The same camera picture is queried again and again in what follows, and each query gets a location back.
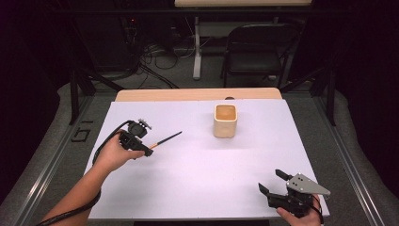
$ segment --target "metal stand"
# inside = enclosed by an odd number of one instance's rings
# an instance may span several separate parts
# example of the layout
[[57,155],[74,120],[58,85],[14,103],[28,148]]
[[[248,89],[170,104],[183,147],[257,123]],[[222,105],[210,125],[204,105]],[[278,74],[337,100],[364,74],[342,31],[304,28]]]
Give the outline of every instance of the metal stand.
[[121,91],[124,88],[109,81],[108,79],[102,77],[101,75],[91,72],[90,70],[76,70],[73,69],[70,75],[70,86],[71,86],[71,105],[72,105],[72,117],[70,124],[74,124],[77,117],[79,116],[79,96],[78,87],[87,96],[93,96],[96,92],[93,84],[91,83],[90,77],[104,83],[115,91]]
[[335,126],[334,121],[334,98],[335,98],[335,72],[326,67],[320,67],[315,69],[313,72],[299,78],[294,83],[279,89],[280,92],[289,92],[297,86],[301,85],[305,81],[315,79],[315,82],[311,86],[311,96],[320,96],[327,86],[327,108],[326,114],[331,125]]
[[195,19],[195,39],[196,39],[196,57],[194,60],[194,73],[193,79],[200,80],[200,62],[201,62],[201,55],[200,55],[200,21],[199,18],[196,17]]

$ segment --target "wrist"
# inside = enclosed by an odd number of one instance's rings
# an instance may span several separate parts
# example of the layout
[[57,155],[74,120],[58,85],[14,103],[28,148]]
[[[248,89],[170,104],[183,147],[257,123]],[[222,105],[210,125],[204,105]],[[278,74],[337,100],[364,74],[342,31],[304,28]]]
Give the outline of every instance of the wrist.
[[107,167],[104,167],[104,166],[99,165],[99,164],[98,165],[94,164],[91,167],[90,171],[95,173],[97,176],[104,177],[104,178],[106,178],[112,172],[111,169],[108,169]]

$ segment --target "black office chair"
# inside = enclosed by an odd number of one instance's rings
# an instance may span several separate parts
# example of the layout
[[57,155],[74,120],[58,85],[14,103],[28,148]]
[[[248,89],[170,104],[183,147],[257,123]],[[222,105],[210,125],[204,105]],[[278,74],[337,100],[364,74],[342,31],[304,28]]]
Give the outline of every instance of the black office chair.
[[278,77],[279,88],[289,51],[298,37],[299,28],[292,24],[248,24],[235,28],[227,40],[221,74],[223,87],[229,76],[259,75],[263,79]]

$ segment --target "black curtain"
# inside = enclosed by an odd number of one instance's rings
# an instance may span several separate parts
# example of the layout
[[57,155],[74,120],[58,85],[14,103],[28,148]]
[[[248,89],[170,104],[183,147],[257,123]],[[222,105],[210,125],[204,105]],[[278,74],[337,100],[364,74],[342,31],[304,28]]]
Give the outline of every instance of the black curtain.
[[2,202],[53,121],[59,96],[58,85],[30,52],[16,24],[3,21],[0,31]]
[[[358,0],[313,0],[311,8],[320,10],[348,10]],[[289,80],[295,81],[315,69],[325,66],[334,44],[343,32],[347,17],[316,16],[305,18],[300,42],[290,68]]]
[[359,145],[385,185],[399,197],[399,16],[394,1],[379,1],[363,15],[337,71]]

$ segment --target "wooden table edge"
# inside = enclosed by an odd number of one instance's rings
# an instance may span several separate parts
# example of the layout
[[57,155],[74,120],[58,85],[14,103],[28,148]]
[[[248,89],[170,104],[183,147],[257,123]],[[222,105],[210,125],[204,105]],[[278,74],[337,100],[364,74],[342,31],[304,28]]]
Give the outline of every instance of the wooden table edge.
[[146,101],[206,101],[234,99],[282,99],[276,88],[232,89],[124,89],[118,92],[116,102]]

